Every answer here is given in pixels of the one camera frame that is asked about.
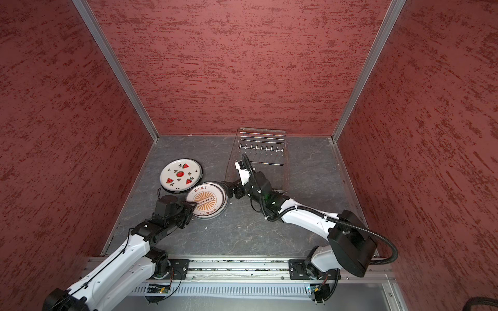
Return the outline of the white watermelon pattern plate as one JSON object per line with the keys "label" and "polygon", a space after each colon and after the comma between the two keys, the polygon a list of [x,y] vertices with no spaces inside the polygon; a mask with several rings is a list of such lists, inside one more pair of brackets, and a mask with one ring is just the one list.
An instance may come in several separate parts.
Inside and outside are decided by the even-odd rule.
{"label": "white watermelon pattern plate", "polygon": [[160,184],[170,193],[182,193],[198,184],[203,176],[199,162],[177,159],[167,164],[160,173]]}

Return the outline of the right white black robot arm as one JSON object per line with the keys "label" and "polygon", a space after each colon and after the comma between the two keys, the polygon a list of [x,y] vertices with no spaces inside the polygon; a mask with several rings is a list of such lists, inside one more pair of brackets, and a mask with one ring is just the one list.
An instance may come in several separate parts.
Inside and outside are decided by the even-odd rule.
{"label": "right white black robot arm", "polygon": [[346,270],[364,277],[377,248],[377,242],[364,224],[348,210],[326,213],[304,206],[274,190],[262,172],[234,182],[223,181],[230,198],[250,198],[259,204],[257,212],[269,222],[283,222],[304,228],[328,242],[315,246],[304,260],[304,269],[312,279],[330,270]]}

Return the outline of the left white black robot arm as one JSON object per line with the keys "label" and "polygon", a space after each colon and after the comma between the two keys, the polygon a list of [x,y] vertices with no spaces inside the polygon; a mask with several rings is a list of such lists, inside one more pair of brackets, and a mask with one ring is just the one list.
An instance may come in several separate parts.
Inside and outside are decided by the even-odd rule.
{"label": "left white black robot arm", "polygon": [[176,196],[159,198],[153,215],[132,228],[113,254],[67,289],[53,290],[42,310],[113,310],[150,278],[166,280],[168,285],[181,279],[182,271],[156,245],[175,229],[185,228],[196,207],[197,203]]}

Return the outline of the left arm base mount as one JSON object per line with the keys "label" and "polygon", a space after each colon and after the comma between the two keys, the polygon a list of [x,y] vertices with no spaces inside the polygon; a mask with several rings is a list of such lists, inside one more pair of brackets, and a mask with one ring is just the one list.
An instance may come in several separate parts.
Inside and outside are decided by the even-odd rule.
{"label": "left arm base mount", "polygon": [[163,259],[156,263],[152,278],[156,280],[184,280],[189,264],[189,259]]}

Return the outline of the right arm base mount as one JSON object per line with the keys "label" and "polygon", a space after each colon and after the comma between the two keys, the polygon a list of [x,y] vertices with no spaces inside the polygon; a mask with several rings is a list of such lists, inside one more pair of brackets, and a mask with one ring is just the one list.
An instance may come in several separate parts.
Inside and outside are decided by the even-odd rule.
{"label": "right arm base mount", "polygon": [[341,274],[336,270],[322,272],[315,267],[310,260],[289,259],[289,275],[291,280],[316,280],[316,281],[334,281],[338,277],[341,280]]}

